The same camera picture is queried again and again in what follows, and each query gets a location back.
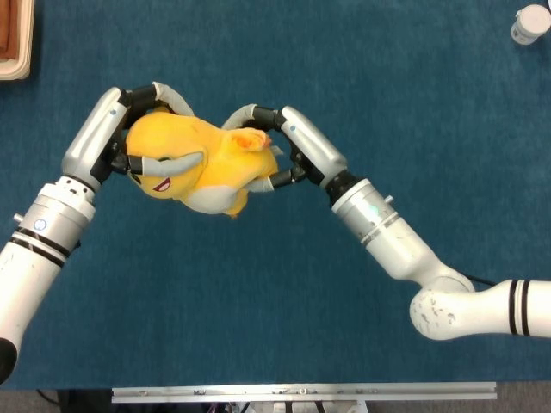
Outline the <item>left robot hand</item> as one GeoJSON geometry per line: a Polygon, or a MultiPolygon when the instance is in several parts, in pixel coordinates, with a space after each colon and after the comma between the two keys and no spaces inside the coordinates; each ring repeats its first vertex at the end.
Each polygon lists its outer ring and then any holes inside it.
{"type": "Polygon", "coordinates": [[[203,160],[201,152],[175,159],[128,155],[122,132],[148,110],[168,108],[173,114],[192,115],[188,103],[170,86],[154,82],[142,88],[113,87],[93,107],[64,154],[58,185],[73,193],[96,193],[113,172],[142,176],[174,176],[203,160]]]}

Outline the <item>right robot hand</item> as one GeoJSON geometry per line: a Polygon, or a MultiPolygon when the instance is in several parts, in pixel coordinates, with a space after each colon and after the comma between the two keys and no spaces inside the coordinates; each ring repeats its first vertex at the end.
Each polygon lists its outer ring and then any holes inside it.
{"type": "Polygon", "coordinates": [[[345,157],[328,138],[301,112],[286,106],[264,108],[256,104],[236,110],[223,124],[225,130],[254,127],[276,130],[285,135],[291,147],[293,167],[257,178],[246,188],[251,192],[269,192],[304,179],[325,189],[329,195],[340,194],[357,182],[348,171],[345,157]]]}

